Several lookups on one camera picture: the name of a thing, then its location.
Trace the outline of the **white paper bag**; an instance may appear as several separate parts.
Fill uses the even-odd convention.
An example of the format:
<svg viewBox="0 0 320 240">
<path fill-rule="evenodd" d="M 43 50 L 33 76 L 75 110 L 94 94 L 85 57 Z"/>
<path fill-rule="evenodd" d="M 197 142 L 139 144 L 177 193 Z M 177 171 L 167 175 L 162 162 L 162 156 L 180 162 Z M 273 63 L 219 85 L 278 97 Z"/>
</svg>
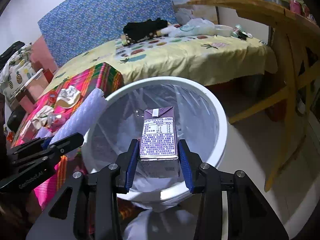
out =
<svg viewBox="0 0 320 240">
<path fill-rule="evenodd" d="M 54 109 L 51 106 L 43 106 L 31 119 L 33 126 L 39 130 L 41 127 L 44 127 L 48 120 L 48 115 L 53 113 Z"/>
</svg>

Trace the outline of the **yellow pineapple bed sheet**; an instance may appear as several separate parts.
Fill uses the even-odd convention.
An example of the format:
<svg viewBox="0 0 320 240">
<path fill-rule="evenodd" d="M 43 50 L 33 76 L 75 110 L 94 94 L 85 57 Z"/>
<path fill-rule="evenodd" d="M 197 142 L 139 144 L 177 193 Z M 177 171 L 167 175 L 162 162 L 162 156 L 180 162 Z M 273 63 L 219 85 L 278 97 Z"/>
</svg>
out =
<svg viewBox="0 0 320 240">
<path fill-rule="evenodd" d="M 256 38 L 158 37 L 127 47 L 117 39 L 69 60 L 46 89 L 103 62 L 119 71 L 125 84 L 148 77 L 177 76 L 210 86 L 278 70 L 273 50 Z"/>
</svg>

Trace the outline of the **pink plaid tablecloth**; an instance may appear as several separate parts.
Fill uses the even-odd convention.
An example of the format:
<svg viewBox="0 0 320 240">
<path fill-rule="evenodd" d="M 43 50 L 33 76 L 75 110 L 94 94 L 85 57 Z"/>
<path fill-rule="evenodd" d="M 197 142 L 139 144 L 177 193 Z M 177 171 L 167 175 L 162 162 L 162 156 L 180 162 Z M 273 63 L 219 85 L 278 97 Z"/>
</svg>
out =
<svg viewBox="0 0 320 240">
<path fill-rule="evenodd" d="M 104 97 L 123 87 L 122 74 L 103 62 L 92 66 L 74 77 L 60 74 L 64 80 L 51 88 L 27 113 L 11 143 L 12 148 L 36 137 L 51 137 L 76 112 L 91 92 L 98 88 Z"/>
</svg>

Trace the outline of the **white round trash bin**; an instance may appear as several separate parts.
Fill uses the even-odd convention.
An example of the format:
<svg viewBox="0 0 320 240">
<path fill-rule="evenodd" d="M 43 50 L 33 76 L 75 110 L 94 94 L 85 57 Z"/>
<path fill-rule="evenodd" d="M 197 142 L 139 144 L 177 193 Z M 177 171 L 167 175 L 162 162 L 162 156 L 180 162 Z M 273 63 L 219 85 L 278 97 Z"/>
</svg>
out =
<svg viewBox="0 0 320 240">
<path fill-rule="evenodd" d="M 190 196 L 177 142 L 187 142 L 201 160 L 218 167 L 225 151 L 227 120 L 216 96 L 181 77 L 152 77 L 133 82 L 106 98 L 97 121 L 85 135 L 82 156 L 88 172 L 100 171 L 141 141 L 141 162 L 132 188 L 120 198 L 146 208 L 177 205 Z"/>
</svg>

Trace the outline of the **blue floral headboard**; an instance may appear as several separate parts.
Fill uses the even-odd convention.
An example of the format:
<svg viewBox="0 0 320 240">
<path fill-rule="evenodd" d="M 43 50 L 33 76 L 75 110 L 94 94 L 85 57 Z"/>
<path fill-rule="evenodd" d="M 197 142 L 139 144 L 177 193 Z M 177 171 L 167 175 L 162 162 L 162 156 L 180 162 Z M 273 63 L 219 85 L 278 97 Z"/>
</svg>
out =
<svg viewBox="0 0 320 240">
<path fill-rule="evenodd" d="M 161 18 L 176 22 L 170 0 L 65 0 L 38 21 L 59 67 L 107 41 L 129 22 Z"/>
</svg>

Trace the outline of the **clear jelly cup red content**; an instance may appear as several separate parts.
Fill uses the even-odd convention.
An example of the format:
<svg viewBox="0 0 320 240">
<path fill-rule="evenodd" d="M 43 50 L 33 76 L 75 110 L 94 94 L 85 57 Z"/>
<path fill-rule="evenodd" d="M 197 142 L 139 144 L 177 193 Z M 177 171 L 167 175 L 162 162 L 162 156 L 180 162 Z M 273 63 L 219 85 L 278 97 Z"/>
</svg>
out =
<svg viewBox="0 0 320 240">
<path fill-rule="evenodd" d="M 66 122 L 65 117 L 62 114 L 49 113 L 48 114 L 48 125 L 51 128 L 62 126 Z"/>
</svg>

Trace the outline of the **purple drink carton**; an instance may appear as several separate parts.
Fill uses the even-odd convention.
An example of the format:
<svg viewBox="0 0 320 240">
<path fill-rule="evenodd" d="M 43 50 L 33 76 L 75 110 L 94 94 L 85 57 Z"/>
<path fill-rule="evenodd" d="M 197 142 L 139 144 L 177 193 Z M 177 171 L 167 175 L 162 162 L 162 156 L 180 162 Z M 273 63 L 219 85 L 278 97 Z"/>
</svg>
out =
<svg viewBox="0 0 320 240">
<path fill-rule="evenodd" d="M 139 164 L 149 178 L 180 175 L 174 107 L 144 111 Z"/>
</svg>

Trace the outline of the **wooden chair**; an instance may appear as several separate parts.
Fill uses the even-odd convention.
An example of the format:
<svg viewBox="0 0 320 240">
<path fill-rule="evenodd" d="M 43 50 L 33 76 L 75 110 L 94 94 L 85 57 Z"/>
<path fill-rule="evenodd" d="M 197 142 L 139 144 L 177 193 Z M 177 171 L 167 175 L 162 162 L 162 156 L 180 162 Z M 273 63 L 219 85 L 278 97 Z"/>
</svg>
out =
<svg viewBox="0 0 320 240">
<path fill-rule="evenodd" d="M 319 62 L 310 64 L 307 49 L 319 55 L 319 26 L 307 18 L 290 10 L 263 0 L 195 0 L 191 4 L 211 5 L 236 10 L 241 18 L 259 22 L 275 29 L 271 48 L 275 52 L 283 86 L 273 95 L 256 103 L 252 107 L 229 118 L 234 124 L 283 100 L 286 101 L 284 132 L 276 161 L 265 181 L 265 191 L 269 191 L 275 179 L 296 159 L 305 137 L 302 136 L 294 152 L 288 156 L 293 132 L 297 93 L 306 89 L 305 113 L 310 113 L 313 102 L 310 85 L 319 78 Z"/>
</svg>

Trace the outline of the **red round foil lid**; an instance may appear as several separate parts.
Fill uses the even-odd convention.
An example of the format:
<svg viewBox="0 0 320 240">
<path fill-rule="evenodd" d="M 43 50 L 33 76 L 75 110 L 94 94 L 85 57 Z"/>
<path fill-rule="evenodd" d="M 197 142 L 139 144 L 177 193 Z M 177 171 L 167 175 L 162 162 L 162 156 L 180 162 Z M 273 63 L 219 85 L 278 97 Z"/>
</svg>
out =
<svg viewBox="0 0 320 240">
<path fill-rule="evenodd" d="M 48 101 L 50 103 L 56 103 L 56 100 L 57 100 L 57 92 L 56 91 L 50 91 L 48 93 Z"/>
</svg>

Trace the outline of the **small green can on bed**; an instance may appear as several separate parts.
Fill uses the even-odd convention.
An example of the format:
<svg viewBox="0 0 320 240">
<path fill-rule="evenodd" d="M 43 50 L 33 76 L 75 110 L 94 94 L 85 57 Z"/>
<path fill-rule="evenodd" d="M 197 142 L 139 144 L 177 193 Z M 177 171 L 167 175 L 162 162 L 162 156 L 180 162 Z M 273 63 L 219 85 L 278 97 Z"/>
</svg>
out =
<svg viewBox="0 0 320 240">
<path fill-rule="evenodd" d="M 240 40 L 247 40 L 248 38 L 253 38 L 252 34 L 244 31 L 243 27 L 236 24 L 231 32 L 231 37 L 238 38 Z"/>
</svg>

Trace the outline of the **red strawberry milk carton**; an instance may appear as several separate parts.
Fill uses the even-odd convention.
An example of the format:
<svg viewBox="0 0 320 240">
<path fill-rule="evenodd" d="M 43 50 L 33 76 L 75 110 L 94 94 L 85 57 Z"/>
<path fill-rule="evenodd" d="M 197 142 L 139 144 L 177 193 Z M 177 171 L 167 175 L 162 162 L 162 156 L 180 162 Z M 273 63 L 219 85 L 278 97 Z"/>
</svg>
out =
<svg viewBox="0 0 320 240">
<path fill-rule="evenodd" d="M 22 129 L 20 133 L 20 137 L 23 141 L 29 141 L 32 139 L 35 133 L 35 127 L 33 126 L 32 122 L 29 120 L 25 127 Z"/>
</svg>

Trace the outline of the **white foam net sleeve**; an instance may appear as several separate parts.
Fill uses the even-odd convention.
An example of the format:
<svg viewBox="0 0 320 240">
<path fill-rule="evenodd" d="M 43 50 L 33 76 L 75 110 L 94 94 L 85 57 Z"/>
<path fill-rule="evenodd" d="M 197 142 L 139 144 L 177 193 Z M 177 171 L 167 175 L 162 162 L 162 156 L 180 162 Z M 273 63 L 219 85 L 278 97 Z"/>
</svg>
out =
<svg viewBox="0 0 320 240">
<path fill-rule="evenodd" d="M 47 137 L 52 137 L 53 134 L 52 132 L 46 128 L 46 127 L 41 127 L 39 129 L 39 131 L 37 132 L 37 135 L 35 136 L 35 138 L 47 138 Z"/>
<path fill-rule="evenodd" d="M 88 129 L 98 120 L 106 105 L 107 101 L 104 97 L 104 92 L 100 88 L 93 89 L 84 102 L 54 135 L 50 144 L 65 139 L 74 133 L 85 135 Z"/>
</svg>

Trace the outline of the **patterned crushed paper cup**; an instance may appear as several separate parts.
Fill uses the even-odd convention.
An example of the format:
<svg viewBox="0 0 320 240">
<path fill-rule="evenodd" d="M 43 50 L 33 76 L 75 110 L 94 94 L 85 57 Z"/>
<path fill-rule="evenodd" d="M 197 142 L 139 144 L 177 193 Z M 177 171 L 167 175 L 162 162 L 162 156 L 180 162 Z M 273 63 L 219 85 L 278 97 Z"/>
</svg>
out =
<svg viewBox="0 0 320 240">
<path fill-rule="evenodd" d="M 70 85 L 66 89 L 61 89 L 56 100 L 56 105 L 65 109 L 72 108 L 79 101 L 81 92 Z"/>
</svg>

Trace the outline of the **pineapple print bedding pile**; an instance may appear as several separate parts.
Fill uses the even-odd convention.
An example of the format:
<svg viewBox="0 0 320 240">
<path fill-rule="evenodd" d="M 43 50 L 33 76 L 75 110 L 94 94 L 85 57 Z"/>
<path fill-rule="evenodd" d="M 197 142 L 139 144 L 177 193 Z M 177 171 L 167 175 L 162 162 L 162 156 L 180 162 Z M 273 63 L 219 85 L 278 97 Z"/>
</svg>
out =
<svg viewBox="0 0 320 240">
<path fill-rule="evenodd" d="M 31 53 L 31 43 L 22 46 L 11 55 L 1 70 L 1 93 L 8 100 L 36 74 L 30 59 Z"/>
</svg>

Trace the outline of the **black bag on pile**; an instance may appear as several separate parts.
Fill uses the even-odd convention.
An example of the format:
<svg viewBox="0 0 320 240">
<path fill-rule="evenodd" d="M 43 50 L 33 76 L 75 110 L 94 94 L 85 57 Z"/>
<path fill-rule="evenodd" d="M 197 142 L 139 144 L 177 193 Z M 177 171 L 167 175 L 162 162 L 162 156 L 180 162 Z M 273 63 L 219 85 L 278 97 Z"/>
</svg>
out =
<svg viewBox="0 0 320 240">
<path fill-rule="evenodd" d="M 24 42 L 17 41 L 14 42 L 3 54 L 0 55 L 0 66 L 4 67 L 8 59 L 19 49 L 21 49 L 25 45 Z"/>
</svg>

